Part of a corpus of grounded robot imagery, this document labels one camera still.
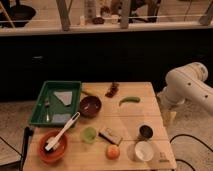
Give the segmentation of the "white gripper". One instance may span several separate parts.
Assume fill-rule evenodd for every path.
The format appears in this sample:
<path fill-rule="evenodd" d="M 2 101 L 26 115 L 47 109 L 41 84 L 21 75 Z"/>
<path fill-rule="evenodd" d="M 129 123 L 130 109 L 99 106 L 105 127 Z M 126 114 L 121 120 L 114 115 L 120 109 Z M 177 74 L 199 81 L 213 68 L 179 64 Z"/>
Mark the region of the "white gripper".
<path fill-rule="evenodd" d="M 175 120 L 176 111 L 174 108 L 184 103 L 184 98 L 178 94 L 168 93 L 162 91 L 157 94 L 158 102 L 161 106 L 161 113 L 163 115 L 164 126 L 170 126 Z"/>

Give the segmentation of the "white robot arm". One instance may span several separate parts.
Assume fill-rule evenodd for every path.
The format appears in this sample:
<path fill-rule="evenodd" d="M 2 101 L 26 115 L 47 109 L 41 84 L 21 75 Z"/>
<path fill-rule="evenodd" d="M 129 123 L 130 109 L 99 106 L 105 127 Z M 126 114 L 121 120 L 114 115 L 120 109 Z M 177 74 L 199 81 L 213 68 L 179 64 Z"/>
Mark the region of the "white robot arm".
<path fill-rule="evenodd" d="M 166 74 L 166 86 L 157 94 L 165 127 L 176 117 L 174 108 L 184 104 L 185 100 L 198 104 L 213 116 L 213 88 L 205 84 L 207 78 L 207 67 L 200 62 L 174 68 Z"/>

